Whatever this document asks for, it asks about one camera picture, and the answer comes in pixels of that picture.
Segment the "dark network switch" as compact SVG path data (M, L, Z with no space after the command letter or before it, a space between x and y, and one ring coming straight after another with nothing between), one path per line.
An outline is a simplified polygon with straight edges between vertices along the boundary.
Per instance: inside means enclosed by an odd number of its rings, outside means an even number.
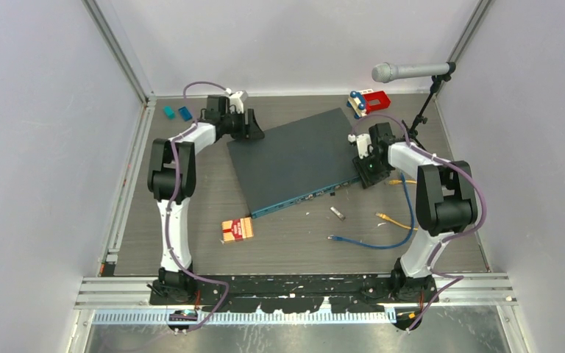
M264 139L227 144L252 218L359 182L348 141L352 126L341 108L265 131Z

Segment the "silver SFP transceiver module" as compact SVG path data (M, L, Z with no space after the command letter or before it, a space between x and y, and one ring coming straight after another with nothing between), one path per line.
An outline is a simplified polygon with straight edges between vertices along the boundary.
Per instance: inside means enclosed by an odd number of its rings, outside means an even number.
M344 221L346 219L346 216L340 211L338 210L336 207L331 207L330 211L341 221Z

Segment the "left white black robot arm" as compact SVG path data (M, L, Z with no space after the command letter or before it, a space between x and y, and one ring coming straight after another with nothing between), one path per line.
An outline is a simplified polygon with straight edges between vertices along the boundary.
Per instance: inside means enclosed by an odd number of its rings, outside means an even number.
M198 120L185 131L152 143L147 187L157 202L162 221L163 254L152 292L190 303L201 276L193 272L188 243L188 208L196 189L196 156L225 135L234 140L261 140L255 112L245 108L244 90L207 97Z

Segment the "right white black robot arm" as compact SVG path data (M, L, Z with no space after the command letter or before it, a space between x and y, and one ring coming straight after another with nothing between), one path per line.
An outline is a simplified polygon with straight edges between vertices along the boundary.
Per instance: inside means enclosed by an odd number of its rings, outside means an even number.
M431 154L408 135L397 138L388 123L375 124L364 134L351 132L347 139L357 149L352 163L364 188L396 169L416 183L412 241L396 261L387 284L395 299L409 302L420 291L431 289L433 266L447 244L483 224L483 194L468 162Z

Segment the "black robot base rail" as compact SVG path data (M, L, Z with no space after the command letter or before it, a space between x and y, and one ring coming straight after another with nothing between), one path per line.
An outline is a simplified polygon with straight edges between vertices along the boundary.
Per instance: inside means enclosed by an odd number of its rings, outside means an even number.
M201 282L183 274L162 274L148 285L152 305L197 304L218 313L378 313L385 304L418 309L438 287L431 277L392 278L388 274L304 274L213 276Z

